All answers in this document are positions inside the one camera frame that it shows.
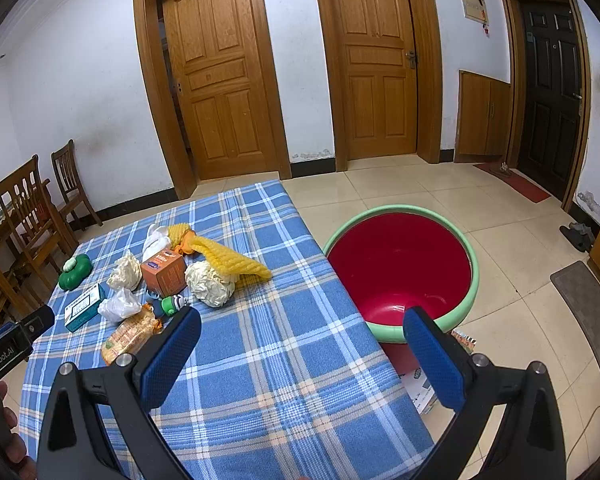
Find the crumpled white plastic bag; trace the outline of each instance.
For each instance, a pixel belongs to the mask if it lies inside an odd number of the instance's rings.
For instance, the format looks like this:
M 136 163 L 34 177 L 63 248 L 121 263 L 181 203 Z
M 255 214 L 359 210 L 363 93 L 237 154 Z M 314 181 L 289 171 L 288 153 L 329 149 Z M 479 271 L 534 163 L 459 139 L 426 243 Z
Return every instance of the crumpled white plastic bag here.
M 171 247 L 168 227 L 151 224 L 142 245 L 142 261 L 147 261 L 154 254 L 168 247 Z
M 121 288 L 134 290 L 142 280 L 142 271 L 138 259 L 127 249 L 122 257 L 116 260 L 116 265 L 117 267 L 113 269 L 107 280 L 109 288 L 113 290 L 120 290 Z
M 218 274 L 206 260 L 190 264 L 184 277 L 191 293 L 215 308 L 226 303 L 234 293 L 235 282 L 240 278 L 237 274 Z
M 120 323 L 141 310 L 142 305 L 136 300 L 131 291 L 128 288 L 121 288 L 112 298 L 102 300 L 98 307 L 98 314 L 107 321 Z

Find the blue plaid tablecloth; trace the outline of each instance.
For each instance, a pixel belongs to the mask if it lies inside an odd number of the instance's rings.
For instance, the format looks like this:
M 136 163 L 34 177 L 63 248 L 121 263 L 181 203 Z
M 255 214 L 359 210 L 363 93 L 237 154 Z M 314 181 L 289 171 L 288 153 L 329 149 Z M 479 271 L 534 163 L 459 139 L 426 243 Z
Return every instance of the blue plaid tablecloth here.
M 20 434 L 34 458 L 59 365 L 104 366 L 100 346 L 115 329 L 96 316 L 71 334 L 64 306 L 93 283 L 111 296 L 105 281 L 115 261 L 127 249 L 140 257 L 154 222 L 187 222 L 273 272 L 268 282 L 243 277 L 220 309 L 195 304 L 200 341 L 151 412 L 193 478 L 381 479 L 420 465 L 432 449 L 429 433 L 278 181 L 190 202 L 80 245 L 93 272 L 77 290 L 56 287 L 56 324 L 35 343 L 24 379 Z M 102 415 L 126 475 L 142 478 L 110 409 Z

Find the electrical panel box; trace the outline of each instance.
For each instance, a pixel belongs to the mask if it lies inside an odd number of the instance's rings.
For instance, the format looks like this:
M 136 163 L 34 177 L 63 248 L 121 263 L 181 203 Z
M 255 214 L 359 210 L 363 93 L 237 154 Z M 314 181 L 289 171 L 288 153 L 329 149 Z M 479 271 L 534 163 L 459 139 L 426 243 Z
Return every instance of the electrical panel box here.
M 462 6 L 466 18 L 489 25 L 487 3 L 484 0 L 462 0 Z

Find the finger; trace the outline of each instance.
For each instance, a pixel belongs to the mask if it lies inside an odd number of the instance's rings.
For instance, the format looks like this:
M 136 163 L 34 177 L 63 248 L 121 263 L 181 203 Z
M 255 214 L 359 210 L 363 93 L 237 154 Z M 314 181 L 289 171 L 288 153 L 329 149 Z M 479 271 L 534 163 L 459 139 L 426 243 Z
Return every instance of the finger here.
M 4 397 L 7 396 L 7 389 L 9 389 L 7 383 L 5 383 L 4 381 L 0 381 L 0 398 L 2 400 L 4 400 Z
M 18 425 L 18 417 L 16 416 L 15 413 L 13 413 L 13 410 L 11 408 L 5 407 L 2 410 L 2 414 L 4 416 L 4 420 L 7 421 L 7 424 L 9 425 L 10 430 L 12 430 L 13 428 L 15 428 Z
M 4 448 L 7 458 L 17 464 L 27 455 L 27 447 L 24 445 L 24 440 L 21 436 L 14 434 L 11 443 Z
M 18 474 L 22 480 L 36 480 L 36 463 L 30 456 L 27 456 L 23 462 L 24 466 L 20 468 Z

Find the dark metal door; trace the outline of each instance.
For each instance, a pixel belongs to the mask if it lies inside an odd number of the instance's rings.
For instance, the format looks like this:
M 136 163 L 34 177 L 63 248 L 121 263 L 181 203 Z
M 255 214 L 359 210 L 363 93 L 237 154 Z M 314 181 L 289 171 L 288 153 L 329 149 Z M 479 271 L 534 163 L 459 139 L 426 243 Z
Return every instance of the dark metal door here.
M 522 2 L 525 123 L 518 169 L 562 199 L 580 121 L 580 49 L 567 4 Z

